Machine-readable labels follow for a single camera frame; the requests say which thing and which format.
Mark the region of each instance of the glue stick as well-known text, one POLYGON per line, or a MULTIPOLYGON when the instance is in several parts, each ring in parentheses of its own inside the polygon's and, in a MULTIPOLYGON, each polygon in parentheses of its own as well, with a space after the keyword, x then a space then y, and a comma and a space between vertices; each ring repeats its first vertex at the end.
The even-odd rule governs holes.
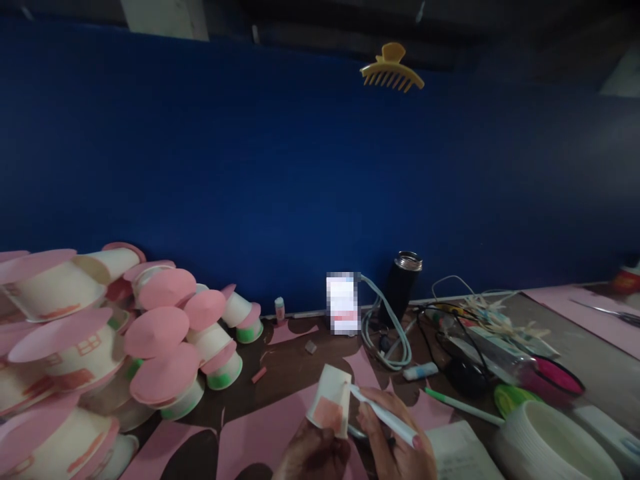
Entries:
POLYGON ((412 381, 420 380, 435 373, 438 373, 438 367, 435 366, 434 362, 429 362, 425 363, 424 365, 418 365, 416 367, 404 370, 404 372, 402 372, 402 376, 405 378, 405 380, 412 381))
POLYGON ((285 301, 282 297, 278 297, 275 300, 275 320, 278 323, 282 323, 285 320, 285 301))

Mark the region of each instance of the white pen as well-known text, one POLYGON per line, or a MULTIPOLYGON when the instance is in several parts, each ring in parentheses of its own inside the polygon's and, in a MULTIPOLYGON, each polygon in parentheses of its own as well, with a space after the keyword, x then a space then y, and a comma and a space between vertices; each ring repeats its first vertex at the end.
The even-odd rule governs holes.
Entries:
POLYGON ((407 442, 409 445, 413 446, 413 439, 418 435, 416 430, 412 429, 394 414, 392 414, 389 410, 384 407, 381 407, 373 400, 369 400, 366 398, 361 392, 360 388, 356 387, 354 384, 350 383, 349 388, 351 389, 351 393, 354 397, 356 397, 360 402, 368 403, 376 416, 393 432, 398 435, 402 440, 407 442))

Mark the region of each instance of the blue wall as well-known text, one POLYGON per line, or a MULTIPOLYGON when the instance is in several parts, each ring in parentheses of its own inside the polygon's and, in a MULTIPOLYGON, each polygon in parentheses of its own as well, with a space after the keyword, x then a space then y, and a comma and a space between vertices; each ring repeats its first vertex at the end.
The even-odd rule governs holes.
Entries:
POLYGON ((0 59, 1 249, 129 241, 266 313, 324 308, 327 271, 383 283, 400 249, 414 298, 640 249, 638 101, 426 72, 403 95, 344 59, 10 20, 0 59))

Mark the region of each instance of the black thermos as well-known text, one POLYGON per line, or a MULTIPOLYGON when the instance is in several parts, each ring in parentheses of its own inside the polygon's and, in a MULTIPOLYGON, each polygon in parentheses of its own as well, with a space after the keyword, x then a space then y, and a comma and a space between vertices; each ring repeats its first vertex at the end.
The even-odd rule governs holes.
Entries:
MULTIPOLYGON (((391 310, 393 310, 395 316, 400 321, 402 321, 402 316, 405 314, 405 310, 409 304, 413 284, 421 271, 422 258, 414 252, 398 252, 398 256, 393 260, 393 264, 391 264, 387 284, 384 290, 382 290, 382 293, 385 294, 391 310)), ((380 304, 378 319, 382 324, 388 326, 388 328, 395 328, 384 302, 380 304)))

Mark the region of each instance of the cut paper scrap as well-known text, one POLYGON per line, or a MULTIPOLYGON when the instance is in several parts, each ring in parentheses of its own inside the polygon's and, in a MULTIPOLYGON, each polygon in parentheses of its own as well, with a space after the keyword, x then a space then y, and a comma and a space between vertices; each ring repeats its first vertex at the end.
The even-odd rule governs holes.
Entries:
POLYGON ((307 412, 307 418, 312 424, 318 428, 333 429, 335 436, 341 439, 347 438, 350 383, 350 374, 326 364, 320 375, 313 404, 307 412))
POLYGON ((570 299, 611 311, 621 311, 635 315, 640 315, 640 311, 571 285, 524 290, 523 293, 532 300, 640 360, 640 328, 634 327, 613 315, 578 305, 570 299))
POLYGON ((276 343, 282 343, 287 340, 293 340, 294 338, 302 337, 303 335, 308 335, 315 331, 318 331, 318 326, 314 325, 310 330, 304 333, 294 333, 289 330, 289 320, 286 325, 282 325, 281 327, 273 328, 273 335, 271 336, 271 340, 269 340, 268 345, 275 345, 276 343))
MULTIPOLYGON (((356 385, 359 387, 380 388, 364 347, 360 347, 358 352, 350 357, 345 357, 344 360, 350 364, 351 370, 353 370, 354 383, 356 385)), ((393 391, 393 383, 391 381, 389 381, 385 391, 393 391)), ((431 398, 422 392, 422 389, 419 390, 417 402, 409 407, 409 411, 422 430, 448 425, 453 414, 453 408, 431 398)))
MULTIPOLYGON (((225 424, 220 433, 216 480, 234 480, 240 472, 256 463, 275 471, 289 441, 312 405, 317 388, 318 385, 312 385, 225 424)), ((366 480, 367 472, 358 450, 351 439, 349 444, 351 457, 344 479, 366 480)))
POLYGON ((212 428, 162 421, 119 480, 159 480, 173 454, 196 433, 212 428))

